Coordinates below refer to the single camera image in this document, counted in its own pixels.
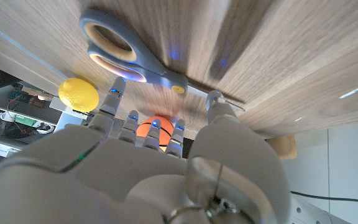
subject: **floor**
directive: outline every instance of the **floor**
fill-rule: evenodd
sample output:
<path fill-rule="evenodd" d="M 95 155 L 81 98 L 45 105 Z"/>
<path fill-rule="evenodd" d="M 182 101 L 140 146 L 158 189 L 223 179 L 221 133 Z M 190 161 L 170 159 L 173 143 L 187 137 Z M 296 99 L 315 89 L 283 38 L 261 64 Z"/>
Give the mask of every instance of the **floor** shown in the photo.
<path fill-rule="evenodd" d="M 358 199 L 358 124 L 295 135 L 298 155 L 282 161 L 292 191 Z M 358 223 L 358 202 L 297 196 L 350 223 Z"/>

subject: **black cable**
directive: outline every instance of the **black cable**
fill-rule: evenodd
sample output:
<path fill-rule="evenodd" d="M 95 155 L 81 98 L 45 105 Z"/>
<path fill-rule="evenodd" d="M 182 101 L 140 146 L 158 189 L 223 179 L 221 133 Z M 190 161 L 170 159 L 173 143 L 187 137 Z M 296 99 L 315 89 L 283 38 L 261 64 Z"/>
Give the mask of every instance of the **black cable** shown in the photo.
<path fill-rule="evenodd" d="M 358 202 L 358 199 L 354 199 L 354 198 L 323 197 L 323 196 L 308 195 L 308 194 L 294 192 L 294 191 L 291 191 L 291 193 L 295 194 L 295 195 L 304 196 L 304 197 L 317 198 L 317 199 L 323 199 L 323 200 L 338 200 L 338 201 L 345 201 L 345 202 Z"/>

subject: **scissor blade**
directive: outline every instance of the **scissor blade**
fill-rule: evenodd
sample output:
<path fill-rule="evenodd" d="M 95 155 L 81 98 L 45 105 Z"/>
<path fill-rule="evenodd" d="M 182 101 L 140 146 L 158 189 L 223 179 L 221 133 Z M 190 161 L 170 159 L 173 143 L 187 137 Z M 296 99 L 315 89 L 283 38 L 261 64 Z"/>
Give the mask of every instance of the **scissor blade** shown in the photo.
<path fill-rule="evenodd" d="M 208 96 L 209 91 L 204 90 L 201 87 L 198 86 L 194 86 L 191 83 L 187 83 L 187 92 L 192 93 L 196 96 L 200 96 L 204 99 L 206 99 L 206 97 Z M 234 110 L 239 110 L 242 112 L 245 112 L 245 110 L 243 108 L 241 108 L 240 106 L 235 105 L 234 103 L 228 102 L 231 106 L 232 109 Z"/>

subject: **wooden block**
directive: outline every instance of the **wooden block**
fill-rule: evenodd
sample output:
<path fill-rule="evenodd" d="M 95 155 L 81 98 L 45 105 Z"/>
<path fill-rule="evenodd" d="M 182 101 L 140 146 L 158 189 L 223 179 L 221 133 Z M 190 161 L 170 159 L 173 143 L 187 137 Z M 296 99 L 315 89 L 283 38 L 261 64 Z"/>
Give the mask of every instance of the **wooden block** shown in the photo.
<path fill-rule="evenodd" d="M 296 158 L 296 142 L 293 134 L 289 136 L 266 139 L 266 141 L 281 159 Z"/>

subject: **orange ball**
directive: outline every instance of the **orange ball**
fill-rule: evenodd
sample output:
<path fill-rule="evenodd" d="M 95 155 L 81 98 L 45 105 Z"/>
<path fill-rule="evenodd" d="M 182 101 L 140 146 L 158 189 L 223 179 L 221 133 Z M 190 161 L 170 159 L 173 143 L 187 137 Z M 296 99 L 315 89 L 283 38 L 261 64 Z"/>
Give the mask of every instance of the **orange ball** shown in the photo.
<path fill-rule="evenodd" d="M 137 128 L 136 135 L 140 137 L 146 137 L 147 133 L 149 132 L 150 125 L 155 119 L 159 119 L 161 121 L 160 147 L 164 150 L 169 143 L 169 140 L 171 139 L 171 135 L 173 133 L 173 124 L 167 118 L 163 118 L 161 116 L 147 118 Z"/>

